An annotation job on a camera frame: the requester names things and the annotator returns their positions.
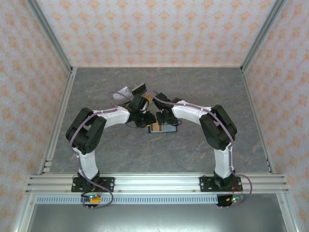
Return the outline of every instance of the enclosure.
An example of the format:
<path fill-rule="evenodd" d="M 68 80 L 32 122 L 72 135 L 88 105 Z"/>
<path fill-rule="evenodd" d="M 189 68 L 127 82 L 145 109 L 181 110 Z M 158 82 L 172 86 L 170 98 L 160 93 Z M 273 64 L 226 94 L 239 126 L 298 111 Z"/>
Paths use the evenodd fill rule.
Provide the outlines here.
<path fill-rule="evenodd" d="M 1 231 L 308 230 L 306 1 L 4 0 L 0 11 Z M 154 115 L 154 91 L 225 109 L 233 167 L 252 182 L 241 178 L 242 205 L 220 210 L 231 192 L 203 191 L 218 160 L 201 125 L 180 118 L 173 133 L 105 128 L 95 159 L 114 201 L 84 210 L 66 132 L 82 108 L 114 108 L 109 92 L 143 83 Z"/>

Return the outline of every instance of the yellow connector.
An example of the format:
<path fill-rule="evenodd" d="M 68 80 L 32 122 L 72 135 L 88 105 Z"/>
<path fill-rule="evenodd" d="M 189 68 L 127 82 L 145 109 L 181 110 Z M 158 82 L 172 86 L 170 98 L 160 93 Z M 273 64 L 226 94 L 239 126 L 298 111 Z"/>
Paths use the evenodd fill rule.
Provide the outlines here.
<path fill-rule="evenodd" d="M 99 204 L 100 202 L 101 202 L 101 196 L 90 198 L 90 203 L 92 204 Z"/>

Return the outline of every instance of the wall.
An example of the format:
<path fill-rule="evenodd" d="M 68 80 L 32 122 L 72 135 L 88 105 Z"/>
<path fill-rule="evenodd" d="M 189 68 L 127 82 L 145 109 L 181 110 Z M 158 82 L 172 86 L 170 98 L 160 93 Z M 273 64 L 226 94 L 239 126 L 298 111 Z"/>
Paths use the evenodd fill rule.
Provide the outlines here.
<path fill-rule="evenodd" d="M 38 0 L 73 66 L 240 66 L 275 0 Z"/>
<path fill-rule="evenodd" d="M 278 173 L 309 228 L 309 4 L 288 0 L 245 73 Z"/>
<path fill-rule="evenodd" d="M 66 81 L 25 0 L 0 2 L 0 231 L 12 230 L 46 150 Z"/>

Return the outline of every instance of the gray marble surface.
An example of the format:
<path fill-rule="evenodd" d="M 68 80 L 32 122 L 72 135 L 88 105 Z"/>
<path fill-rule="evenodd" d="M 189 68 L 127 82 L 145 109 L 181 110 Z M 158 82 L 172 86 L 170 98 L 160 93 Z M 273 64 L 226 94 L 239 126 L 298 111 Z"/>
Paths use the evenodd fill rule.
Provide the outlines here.
<path fill-rule="evenodd" d="M 65 133 L 83 107 L 110 109 L 107 92 L 146 83 L 202 106 L 220 104 L 235 123 L 233 147 L 236 172 L 268 172 L 257 126 L 239 68 L 78 68 L 51 172 L 76 172 L 74 153 Z M 155 113 L 154 104 L 150 109 Z M 116 125 L 104 130 L 96 149 L 100 172 L 213 172 L 213 149 L 199 125 L 183 120 L 176 133 L 148 134 L 147 129 Z"/>

